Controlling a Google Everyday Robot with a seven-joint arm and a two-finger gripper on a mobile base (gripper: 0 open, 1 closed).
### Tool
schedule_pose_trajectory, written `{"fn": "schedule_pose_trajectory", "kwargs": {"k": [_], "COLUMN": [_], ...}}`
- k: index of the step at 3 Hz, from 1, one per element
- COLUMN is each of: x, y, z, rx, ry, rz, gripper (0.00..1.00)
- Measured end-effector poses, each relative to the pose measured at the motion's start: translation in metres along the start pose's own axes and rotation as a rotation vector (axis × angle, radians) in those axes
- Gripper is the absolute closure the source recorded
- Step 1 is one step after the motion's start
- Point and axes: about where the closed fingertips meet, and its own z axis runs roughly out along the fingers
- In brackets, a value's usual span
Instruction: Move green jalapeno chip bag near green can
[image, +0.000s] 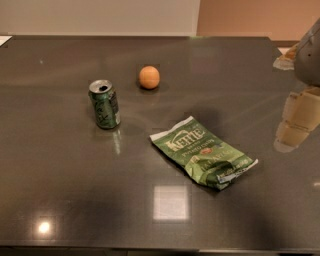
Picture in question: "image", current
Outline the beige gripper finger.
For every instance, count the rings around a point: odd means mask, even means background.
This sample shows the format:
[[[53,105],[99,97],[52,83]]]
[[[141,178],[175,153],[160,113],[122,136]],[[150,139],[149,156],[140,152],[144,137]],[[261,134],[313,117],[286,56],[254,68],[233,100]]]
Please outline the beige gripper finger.
[[[320,88],[308,86],[300,93],[291,92],[285,102],[274,147],[288,153],[298,148],[320,125]]]

